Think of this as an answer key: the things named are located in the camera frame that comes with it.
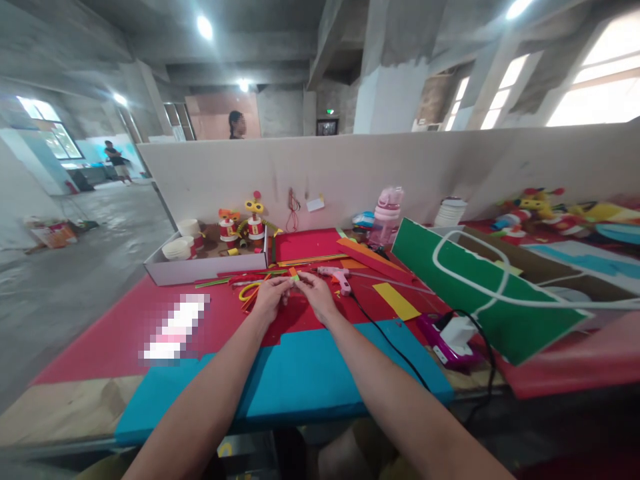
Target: white partition board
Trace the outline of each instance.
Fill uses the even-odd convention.
[[[560,201],[640,191],[640,135],[633,124],[538,129],[341,135],[139,145],[176,221],[213,223],[254,190],[264,217],[284,229],[292,187],[303,204],[299,229],[348,227],[373,210],[386,185],[406,191],[403,214],[432,222],[448,195],[469,202],[464,219],[490,217],[495,204],[528,187],[564,187]],[[308,200],[325,208],[309,213]]]

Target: forearm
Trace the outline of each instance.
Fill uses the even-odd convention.
[[[327,322],[371,416],[422,476],[491,478],[508,472],[438,400],[334,313]]]
[[[145,443],[126,479],[197,477],[229,430],[268,323],[248,316],[190,382]]]

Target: hand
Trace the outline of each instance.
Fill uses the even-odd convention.
[[[251,314],[268,323],[273,322],[278,315],[280,303],[287,304],[292,286],[293,279],[291,277],[278,277],[263,282],[258,290],[258,298],[255,300]]]
[[[329,318],[339,314],[329,286],[324,280],[310,273],[298,272],[298,276],[301,281],[295,282],[295,287],[309,300],[315,316],[326,327]]]

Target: concrete floor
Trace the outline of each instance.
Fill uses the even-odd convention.
[[[60,250],[0,251],[0,411],[142,278],[142,262],[173,232],[149,180],[70,198],[100,228]],[[63,206],[70,219],[81,216]],[[39,478],[34,473],[20,466],[6,478]]]

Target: person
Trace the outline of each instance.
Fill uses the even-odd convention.
[[[267,328],[286,308],[292,289],[306,296],[331,333],[371,416],[415,474],[392,478],[513,478],[430,392],[340,314],[324,280],[304,272],[299,277],[262,284],[253,311],[175,400],[126,480],[202,477],[231,426]]]
[[[129,180],[129,184],[133,184],[133,180],[131,180],[131,176],[129,174],[129,169],[125,165],[125,161],[129,161],[122,156],[122,152],[113,148],[112,142],[109,140],[105,141],[105,153],[111,160],[111,164],[115,168],[115,172],[118,175],[118,179],[126,185],[125,179]]]
[[[229,140],[244,140],[242,136],[247,134],[245,116],[238,110],[234,110],[229,114],[229,130],[231,131]]]

